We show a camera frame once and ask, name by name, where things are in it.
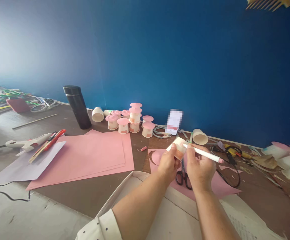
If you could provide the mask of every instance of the white cardboard box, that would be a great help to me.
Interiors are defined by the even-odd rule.
[[[132,171],[117,187],[96,217],[111,209],[119,200],[141,184],[150,174]],[[237,195],[220,200],[242,240],[283,239]],[[195,201],[169,187],[146,239],[202,239]]]

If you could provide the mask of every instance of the black thermos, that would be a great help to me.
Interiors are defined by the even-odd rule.
[[[71,109],[75,114],[79,127],[81,129],[90,128],[91,122],[80,87],[68,85],[63,86],[63,88]]]

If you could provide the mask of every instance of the polka dot sleeve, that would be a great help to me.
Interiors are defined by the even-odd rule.
[[[92,220],[78,233],[76,240],[122,240],[114,213],[110,209],[99,218]]]

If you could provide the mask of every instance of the black power cord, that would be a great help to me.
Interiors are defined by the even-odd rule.
[[[235,159],[233,158],[233,156],[230,154],[230,152],[228,151],[229,149],[235,149],[239,154],[242,154],[242,151],[239,149],[239,148],[237,148],[237,147],[233,147],[233,146],[229,146],[229,147],[227,147],[225,150],[225,152],[226,152],[226,155],[227,155],[227,158],[228,158],[228,161],[227,160],[225,160],[224,159],[224,161],[225,162],[227,162],[227,163],[229,163],[230,165],[232,165],[234,168],[235,168],[235,170],[236,170],[236,172],[237,172],[237,175],[238,175],[238,183],[235,185],[235,186],[232,186],[232,185],[230,185],[227,181],[226,181],[226,179],[224,178],[224,176],[221,174],[221,172],[218,170],[218,169],[216,169],[216,171],[218,172],[218,174],[220,175],[220,177],[228,184],[228,185],[230,185],[231,187],[233,187],[233,188],[237,188],[239,185],[240,185],[240,183],[241,183],[241,177],[240,177],[240,175],[239,175],[239,172],[238,172],[238,170],[237,170],[237,168],[236,168],[236,165],[237,165],[237,162],[235,161]]]
[[[31,190],[29,190],[29,192],[28,192],[28,199],[23,199],[23,198],[19,198],[19,199],[13,199],[12,197],[10,197],[7,193],[5,193],[5,192],[1,192],[0,191],[0,193],[2,193],[3,195],[5,195],[7,198],[9,198],[11,201],[24,201],[24,202],[29,202],[30,201],[30,191]]]

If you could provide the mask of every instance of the wooden comb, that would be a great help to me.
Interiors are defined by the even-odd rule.
[[[276,11],[280,6],[284,5],[285,8],[288,8],[290,6],[290,0],[247,0],[247,9],[268,9],[269,11],[272,10],[272,12]]]

